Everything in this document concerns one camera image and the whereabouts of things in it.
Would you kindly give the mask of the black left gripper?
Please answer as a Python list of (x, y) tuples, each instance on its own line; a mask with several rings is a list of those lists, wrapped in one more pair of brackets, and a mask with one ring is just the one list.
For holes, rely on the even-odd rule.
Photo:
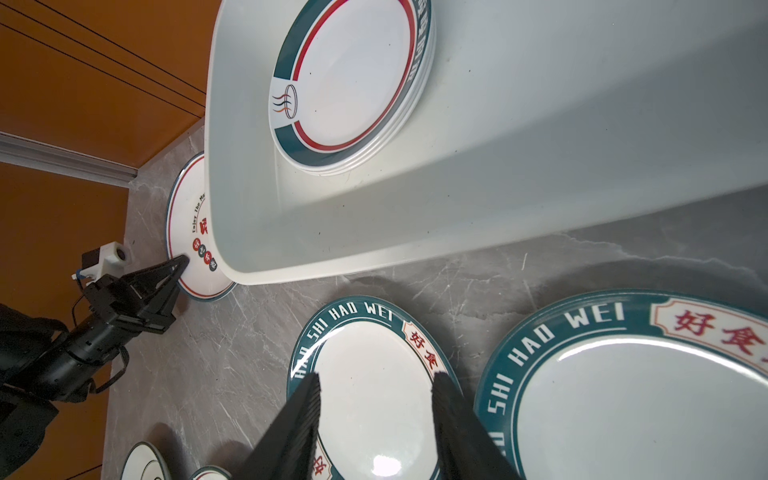
[[(182, 254), (120, 279), (102, 277), (85, 289), (91, 315), (72, 331), (61, 323), (39, 319), (38, 325), (60, 334), (32, 351), (32, 357), (11, 376), (11, 385), (60, 402), (83, 402), (90, 394), (109, 389), (122, 378), (129, 364), (125, 347), (128, 338), (113, 321), (117, 319), (126, 329), (135, 331), (167, 331), (175, 321), (173, 309), (188, 265), (189, 257)], [(122, 368), (98, 385), (93, 379), (95, 373), (117, 357), (122, 360)]]

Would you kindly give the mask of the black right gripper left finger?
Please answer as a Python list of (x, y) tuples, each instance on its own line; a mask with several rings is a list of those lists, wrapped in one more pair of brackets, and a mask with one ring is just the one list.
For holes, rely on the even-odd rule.
[(311, 373), (299, 383), (235, 479), (311, 479), (320, 415), (320, 379)]

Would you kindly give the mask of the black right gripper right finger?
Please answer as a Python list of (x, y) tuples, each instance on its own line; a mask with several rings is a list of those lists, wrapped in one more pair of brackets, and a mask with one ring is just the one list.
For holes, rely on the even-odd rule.
[(434, 376), (431, 401), (443, 479), (520, 479), (447, 373)]

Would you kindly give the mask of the white red text plate back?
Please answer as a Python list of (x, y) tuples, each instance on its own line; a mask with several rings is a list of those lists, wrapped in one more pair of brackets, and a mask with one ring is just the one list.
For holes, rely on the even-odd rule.
[(189, 258), (179, 279), (187, 295), (200, 301), (216, 301), (234, 289), (236, 283), (219, 268), (219, 254), (213, 245), (203, 153), (184, 165), (173, 184), (164, 234), (168, 258), (180, 255)]

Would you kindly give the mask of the white red text plate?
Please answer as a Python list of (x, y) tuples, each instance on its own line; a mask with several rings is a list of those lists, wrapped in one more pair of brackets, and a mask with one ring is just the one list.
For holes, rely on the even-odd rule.
[(190, 477), (190, 480), (230, 480), (231, 475), (225, 469), (218, 466), (208, 465), (196, 470)]
[(219, 268), (219, 254), (213, 245), (203, 153), (184, 165), (173, 184), (164, 234), (168, 258), (180, 255), (189, 258), (179, 279), (187, 295), (200, 301), (216, 301), (234, 289), (236, 283)]

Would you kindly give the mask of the green red ring plate back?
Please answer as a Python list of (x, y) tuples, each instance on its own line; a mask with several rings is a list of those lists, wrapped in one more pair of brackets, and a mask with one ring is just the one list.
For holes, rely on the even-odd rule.
[(280, 48), (269, 125), (278, 152), (315, 175), (375, 156), (420, 99), (435, 47), (429, 1), (308, 1)]

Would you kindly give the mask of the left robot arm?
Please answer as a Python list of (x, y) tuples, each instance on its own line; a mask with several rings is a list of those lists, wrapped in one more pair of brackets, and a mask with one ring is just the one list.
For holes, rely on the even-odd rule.
[(173, 324), (189, 264), (179, 255), (116, 277), (103, 275), (83, 290), (89, 316), (74, 329), (1, 307), (1, 476), (7, 478), (40, 448), (59, 402), (80, 403), (122, 376), (97, 385), (94, 375), (115, 358), (128, 363), (128, 343)]

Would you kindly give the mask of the white plastic bin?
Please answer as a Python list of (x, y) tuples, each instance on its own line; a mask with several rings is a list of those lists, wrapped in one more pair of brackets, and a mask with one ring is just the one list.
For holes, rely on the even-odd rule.
[(630, 218), (767, 181), (763, 1), (437, 1), (404, 128), (315, 176), (277, 151), (269, 83), (298, 1), (225, 1), (205, 123), (218, 265), (262, 285)]

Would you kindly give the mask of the white red text plate front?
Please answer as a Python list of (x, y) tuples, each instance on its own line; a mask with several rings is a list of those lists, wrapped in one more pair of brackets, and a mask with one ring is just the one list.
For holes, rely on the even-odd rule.
[(231, 475), (225, 469), (218, 466), (208, 465), (196, 470), (190, 477), (190, 480), (230, 480)]

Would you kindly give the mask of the green rim plate upper middle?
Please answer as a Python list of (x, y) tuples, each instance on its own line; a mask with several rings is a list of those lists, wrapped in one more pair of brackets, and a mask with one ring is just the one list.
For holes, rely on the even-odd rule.
[(410, 314), (371, 296), (328, 303), (296, 341), (286, 393), (311, 373), (321, 384), (311, 478), (440, 478), (432, 384), (456, 375)]

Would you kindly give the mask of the green rim plate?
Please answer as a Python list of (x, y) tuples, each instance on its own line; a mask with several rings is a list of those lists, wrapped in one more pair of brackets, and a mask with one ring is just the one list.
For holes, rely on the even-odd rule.
[(440, 478), (432, 384), (456, 375), (410, 314), (371, 296), (328, 303), (296, 341), (286, 393), (311, 373), (321, 384), (311, 478)]
[(763, 479), (767, 319), (665, 291), (577, 295), (504, 337), (474, 410), (524, 479)]

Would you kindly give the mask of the white flower outline plate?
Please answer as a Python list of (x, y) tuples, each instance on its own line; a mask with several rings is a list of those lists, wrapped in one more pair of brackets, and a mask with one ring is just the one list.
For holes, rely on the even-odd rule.
[(138, 442), (128, 454), (121, 480), (170, 480), (171, 473), (159, 450), (148, 442)]

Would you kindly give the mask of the green rim plate upper right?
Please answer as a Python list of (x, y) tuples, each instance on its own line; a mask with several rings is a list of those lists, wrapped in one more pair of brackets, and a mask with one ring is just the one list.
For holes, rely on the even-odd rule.
[(577, 295), (504, 337), (474, 410), (524, 479), (763, 479), (767, 319), (665, 291)]

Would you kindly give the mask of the aluminium corner post left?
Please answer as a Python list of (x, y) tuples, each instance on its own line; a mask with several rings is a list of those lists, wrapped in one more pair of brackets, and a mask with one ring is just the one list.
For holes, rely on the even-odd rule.
[(134, 167), (5, 132), (1, 133), (1, 162), (123, 188), (138, 174)]

